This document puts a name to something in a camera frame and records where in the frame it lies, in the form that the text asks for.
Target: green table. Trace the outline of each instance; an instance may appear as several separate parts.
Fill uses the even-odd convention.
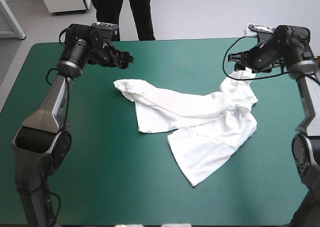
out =
[[[84,69],[70,96],[72,147],[49,178],[50,188],[62,198],[60,224],[279,225],[290,221],[307,188],[300,183],[291,153],[294,128],[304,116],[298,88],[288,76],[251,84],[259,99],[252,110],[258,123],[255,134],[196,187],[175,162],[168,133],[139,133],[134,103],[113,85],[118,79],[142,79],[182,93],[218,91],[225,78],[222,58],[234,41],[116,42],[135,57],[129,69],[96,65]],[[255,41],[242,40],[232,52],[247,50]],[[14,181],[11,141],[50,88],[45,76],[62,50],[57,43],[32,47],[0,113],[0,223],[26,224]]]

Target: leg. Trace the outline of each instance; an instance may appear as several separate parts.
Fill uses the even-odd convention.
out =
[[[123,0],[92,0],[96,9],[96,20],[112,24],[119,24],[119,15]],[[112,37],[113,41],[119,41],[119,32]]]
[[[129,0],[139,40],[153,41],[154,30],[151,20],[150,0]]]

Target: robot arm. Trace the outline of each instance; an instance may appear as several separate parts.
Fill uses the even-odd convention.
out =
[[[292,140],[292,153],[309,192],[286,225],[290,227],[320,226],[320,72],[309,42],[307,28],[280,25],[273,33],[264,33],[250,50],[228,56],[228,61],[236,62],[236,70],[270,73],[273,68],[280,66],[283,71],[286,67],[298,84],[305,119],[295,129],[298,133]]]
[[[53,227],[54,212],[48,177],[60,167],[71,147],[67,130],[69,95],[75,78],[87,63],[126,69],[134,58],[111,43],[116,24],[72,24],[65,33],[64,51],[57,63],[58,74],[39,109],[27,117],[12,141],[15,183],[30,227]]]

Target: crumpled cloth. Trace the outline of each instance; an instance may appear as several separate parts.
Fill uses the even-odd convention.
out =
[[[237,79],[254,78],[250,70],[233,72]],[[250,80],[226,78],[220,91],[207,95],[157,88],[141,79],[119,79],[114,86],[135,102],[138,130],[168,135],[173,156],[185,177],[196,186],[221,167],[255,132],[251,114],[258,99]]]

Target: person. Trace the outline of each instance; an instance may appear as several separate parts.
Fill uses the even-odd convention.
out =
[[[155,40],[151,20],[150,0],[129,0],[136,31],[140,41]],[[119,16],[123,0],[92,0],[96,9],[96,20],[119,24]],[[120,33],[112,37],[113,41],[120,40]]]

